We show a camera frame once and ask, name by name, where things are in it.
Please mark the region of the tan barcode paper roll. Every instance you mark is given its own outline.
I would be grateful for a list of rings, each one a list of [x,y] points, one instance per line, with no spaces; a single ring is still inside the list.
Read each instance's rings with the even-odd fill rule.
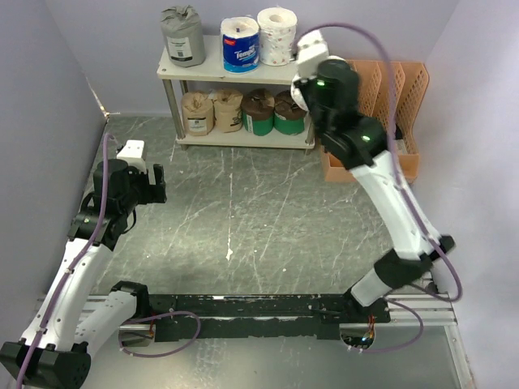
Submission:
[[[187,92],[181,99],[182,124],[193,136],[208,135],[214,127],[214,106],[206,92]]]

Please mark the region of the tan cartoon paper roll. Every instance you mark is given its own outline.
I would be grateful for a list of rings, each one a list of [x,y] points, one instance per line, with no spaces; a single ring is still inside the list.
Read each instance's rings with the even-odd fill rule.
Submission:
[[[220,89],[213,99],[217,128],[223,133],[231,133],[242,128],[243,94],[235,89]]]

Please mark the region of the green brown paper roll labelled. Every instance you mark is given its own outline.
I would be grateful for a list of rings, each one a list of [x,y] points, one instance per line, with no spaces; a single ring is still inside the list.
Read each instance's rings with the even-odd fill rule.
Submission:
[[[299,135],[305,130],[307,112],[294,101],[290,90],[275,96],[274,127],[283,135]]]

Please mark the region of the grey paper roll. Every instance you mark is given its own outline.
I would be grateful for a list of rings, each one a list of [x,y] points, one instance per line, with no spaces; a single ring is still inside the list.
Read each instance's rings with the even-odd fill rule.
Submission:
[[[202,21],[193,6],[163,10],[160,25],[168,57],[174,65],[192,67],[205,61]]]

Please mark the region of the blue Tempo tissue pack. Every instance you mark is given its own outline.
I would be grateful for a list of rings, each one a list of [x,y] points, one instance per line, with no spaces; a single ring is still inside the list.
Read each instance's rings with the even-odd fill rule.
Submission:
[[[221,21],[221,52],[225,71],[242,74],[259,65],[260,27],[248,16]]]

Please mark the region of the white dotted paper roll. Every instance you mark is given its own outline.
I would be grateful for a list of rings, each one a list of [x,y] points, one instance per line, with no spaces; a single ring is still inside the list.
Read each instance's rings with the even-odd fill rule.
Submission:
[[[291,59],[296,36],[296,14],[280,6],[261,10],[256,18],[259,25],[259,59],[268,66],[285,66]]]
[[[300,89],[296,86],[296,82],[299,81],[299,79],[294,78],[292,80],[292,83],[290,85],[290,95],[294,101],[294,103],[302,110],[308,111],[307,104],[304,100],[304,97],[300,91]]]

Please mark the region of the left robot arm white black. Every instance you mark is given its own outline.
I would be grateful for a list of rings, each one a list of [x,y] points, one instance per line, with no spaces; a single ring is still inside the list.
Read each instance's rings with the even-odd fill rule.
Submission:
[[[152,312],[144,284],[119,281],[90,318],[80,318],[93,284],[112,258],[118,239],[136,224],[139,205],[165,203],[164,168],[138,169],[120,159],[99,163],[94,188],[71,222],[53,283],[29,327],[1,347],[1,363],[18,388],[80,388],[94,354],[130,320]]]

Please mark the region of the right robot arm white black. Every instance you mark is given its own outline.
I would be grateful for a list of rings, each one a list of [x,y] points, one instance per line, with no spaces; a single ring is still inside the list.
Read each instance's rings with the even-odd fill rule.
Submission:
[[[455,242],[426,220],[382,123],[360,113],[359,77],[350,65],[326,57],[297,68],[293,87],[317,137],[367,192],[392,239],[392,249],[345,293],[345,316],[359,323],[371,314],[374,302],[419,279]]]

